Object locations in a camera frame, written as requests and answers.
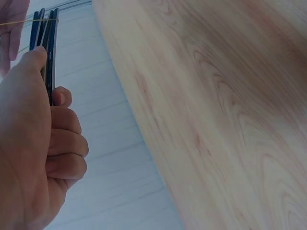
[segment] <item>fingernail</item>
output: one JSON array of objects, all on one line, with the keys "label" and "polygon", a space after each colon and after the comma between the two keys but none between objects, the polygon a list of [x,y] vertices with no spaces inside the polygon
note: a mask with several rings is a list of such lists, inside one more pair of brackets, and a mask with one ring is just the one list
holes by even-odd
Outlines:
[{"label": "fingernail", "polygon": [[55,161],[47,161],[45,168],[46,168],[46,173],[52,173],[57,169],[58,164]]},{"label": "fingernail", "polygon": [[34,51],[38,51],[38,52],[46,52],[45,48],[43,46],[36,46],[34,48]]},{"label": "fingernail", "polygon": [[60,94],[60,102],[61,102],[61,105],[63,105],[65,103],[65,95],[61,92]]}]

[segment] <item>finger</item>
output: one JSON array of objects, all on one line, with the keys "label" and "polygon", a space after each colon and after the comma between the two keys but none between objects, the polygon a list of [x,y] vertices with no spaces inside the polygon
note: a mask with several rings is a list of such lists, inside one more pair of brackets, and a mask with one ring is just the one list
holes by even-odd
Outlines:
[{"label": "finger", "polygon": [[37,46],[34,50],[25,53],[16,67],[21,67],[25,71],[40,71],[47,61],[46,50],[42,46]]},{"label": "finger", "polygon": [[73,132],[64,129],[52,129],[48,156],[55,156],[65,153],[75,153],[81,157],[88,154],[86,139]]},{"label": "finger", "polygon": [[11,61],[9,57],[10,34],[5,33],[1,36],[0,41],[0,74],[2,77],[8,73],[11,68]]},{"label": "finger", "polygon": [[79,119],[74,111],[64,106],[51,107],[52,128],[81,134]]},{"label": "finger", "polygon": [[72,103],[71,92],[62,86],[57,87],[52,92],[52,100],[54,105],[69,107]]},{"label": "finger", "polygon": [[80,180],[86,170],[84,158],[73,153],[48,157],[46,161],[47,177]]},{"label": "finger", "polygon": [[22,29],[23,29],[23,23],[16,25],[11,31],[10,49],[9,49],[9,57],[11,61],[16,60],[17,58]]}]

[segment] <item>wooden board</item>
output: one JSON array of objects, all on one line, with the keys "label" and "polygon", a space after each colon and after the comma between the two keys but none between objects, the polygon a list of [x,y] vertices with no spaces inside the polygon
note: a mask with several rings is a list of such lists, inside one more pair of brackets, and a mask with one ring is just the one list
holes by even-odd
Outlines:
[{"label": "wooden board", "polygon": [[93,4],[186,229],[307,229],[307,0]]}]

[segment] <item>skin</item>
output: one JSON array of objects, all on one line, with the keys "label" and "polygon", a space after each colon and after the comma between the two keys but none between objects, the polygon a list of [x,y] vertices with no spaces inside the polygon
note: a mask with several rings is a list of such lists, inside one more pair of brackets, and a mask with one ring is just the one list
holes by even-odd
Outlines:
[{"label": "skin", "polygon": [[[30,0],[0,0],[0,23],[25,20]],[[5,76],[16,60],[23,23],[0,26],[0,74]]]},{"label": "skin", "polygon": [[[1,12],[26,0],[0,1]],[[7,47],[2,47],[3,60],[15,58],[20,37],[18,27],[7,27]],[[53,91],[53,107],[49,106],[40,70],[47,54],[43,47],[24,54],[20,63],[6,74],[0,84],[0,229],[41,230],[59,212],[66,192],[86,172],[84,157],[88,144],[81,135],[77,115],[68,107],[71,93],[59,87]]]}]

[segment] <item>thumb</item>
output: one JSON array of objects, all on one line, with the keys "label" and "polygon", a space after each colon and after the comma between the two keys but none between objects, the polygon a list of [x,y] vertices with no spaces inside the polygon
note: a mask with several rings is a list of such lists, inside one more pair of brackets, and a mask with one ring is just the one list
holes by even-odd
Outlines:
[{"label": "thumb", "polygon": [[37,46],[34,50],[25,53],[17,66],[26,71],[40,71],[45,66],[46,61],[46,50],[42,46]]}]

